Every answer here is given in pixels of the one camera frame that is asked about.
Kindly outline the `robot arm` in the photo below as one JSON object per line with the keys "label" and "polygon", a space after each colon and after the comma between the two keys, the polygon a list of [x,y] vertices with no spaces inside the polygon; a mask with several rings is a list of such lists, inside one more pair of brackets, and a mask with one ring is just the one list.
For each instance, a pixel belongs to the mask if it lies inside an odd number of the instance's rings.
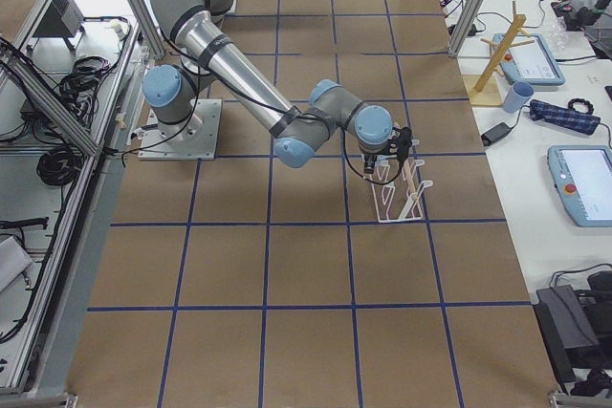
{"label": "robot arm", "polygon": [[370,105],[340,84],[324,79],[309,108],[291,104],[216,25],[233,0],[149,0],[164,37],[204,75],[223,83],[274,139],[274,154],[299,168],[337,130],[354,136],[370,174],[379,156],[399,152],[389,112]]}

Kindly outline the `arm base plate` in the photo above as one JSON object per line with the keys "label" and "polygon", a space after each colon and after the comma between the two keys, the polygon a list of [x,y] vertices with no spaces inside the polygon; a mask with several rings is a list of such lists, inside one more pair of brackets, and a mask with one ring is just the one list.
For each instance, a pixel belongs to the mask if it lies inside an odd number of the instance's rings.
{"label": "arm base plate", "polygon": [[195,107],[188,121],[176,125],[158,122],[153,109],[149,122],[156,124],[142,136],[138,157],[143,161],[212,161],[215,158],[223,102],[221,99],[191,100]]}

